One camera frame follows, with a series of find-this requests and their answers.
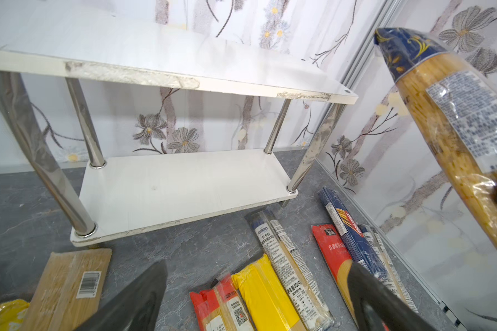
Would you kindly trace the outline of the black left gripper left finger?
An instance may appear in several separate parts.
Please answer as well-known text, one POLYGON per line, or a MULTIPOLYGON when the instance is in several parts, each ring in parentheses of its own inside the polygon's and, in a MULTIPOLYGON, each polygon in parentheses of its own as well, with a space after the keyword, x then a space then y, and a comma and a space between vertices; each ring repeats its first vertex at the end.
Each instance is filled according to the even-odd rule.
POLYGON ((153 263, 78 330, 154 330, 168 278, 164 260, 153 263))

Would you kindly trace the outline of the red spaghetti bag with label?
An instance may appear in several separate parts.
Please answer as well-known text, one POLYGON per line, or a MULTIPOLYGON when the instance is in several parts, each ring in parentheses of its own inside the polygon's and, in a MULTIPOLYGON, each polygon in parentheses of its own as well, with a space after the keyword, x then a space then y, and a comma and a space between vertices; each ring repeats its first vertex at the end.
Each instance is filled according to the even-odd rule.
POLYGON ((216 279, 211 289, 191 292, 190 300, 202 331, 256 330, 231 274, 216 279))

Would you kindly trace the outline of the yellow-end spaghetti bag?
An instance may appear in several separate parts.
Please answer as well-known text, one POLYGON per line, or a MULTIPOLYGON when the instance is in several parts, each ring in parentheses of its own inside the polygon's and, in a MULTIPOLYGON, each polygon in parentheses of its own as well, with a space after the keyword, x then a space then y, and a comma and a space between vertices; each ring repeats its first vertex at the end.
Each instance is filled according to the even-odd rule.
POLYGON ((258 331, 306 329, 267 255, 231 278, 258 331))

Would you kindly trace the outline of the brown and yellow spaghetti pack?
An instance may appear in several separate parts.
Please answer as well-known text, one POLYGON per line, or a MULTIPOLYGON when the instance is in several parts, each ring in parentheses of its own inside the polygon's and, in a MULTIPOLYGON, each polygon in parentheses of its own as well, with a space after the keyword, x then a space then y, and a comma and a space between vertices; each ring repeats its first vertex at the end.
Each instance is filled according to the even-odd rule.
POLYGON ((98 310, 109 248, 51 253, 22 330, 75 330, 98 310))

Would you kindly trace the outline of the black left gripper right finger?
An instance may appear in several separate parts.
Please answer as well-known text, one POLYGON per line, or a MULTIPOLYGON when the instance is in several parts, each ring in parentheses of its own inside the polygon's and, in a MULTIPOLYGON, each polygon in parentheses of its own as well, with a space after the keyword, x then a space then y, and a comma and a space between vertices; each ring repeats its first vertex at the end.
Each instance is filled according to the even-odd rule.
POLYGON ((435 330, 359 263, 347 284, 359 330, 435 330))

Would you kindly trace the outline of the clear spaghetti bag blue end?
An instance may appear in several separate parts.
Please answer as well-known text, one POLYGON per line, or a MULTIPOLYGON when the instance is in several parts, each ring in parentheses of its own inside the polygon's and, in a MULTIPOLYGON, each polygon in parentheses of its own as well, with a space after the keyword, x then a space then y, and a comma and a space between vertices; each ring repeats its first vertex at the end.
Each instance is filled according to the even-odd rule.
POLYGON ((299 250, 269 209, 245 216, 307 330, 327 330, 334 319, 299 250))

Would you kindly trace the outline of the dark blue clear spaghetti bag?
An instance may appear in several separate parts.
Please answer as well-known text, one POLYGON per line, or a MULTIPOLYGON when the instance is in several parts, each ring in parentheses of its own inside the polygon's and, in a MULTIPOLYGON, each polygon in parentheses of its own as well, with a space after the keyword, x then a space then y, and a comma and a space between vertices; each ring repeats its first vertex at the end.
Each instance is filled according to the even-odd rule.
POLYGON ((374 44, 436 161, 497 249, 497 91, 430 34, 377 28, 374 44))

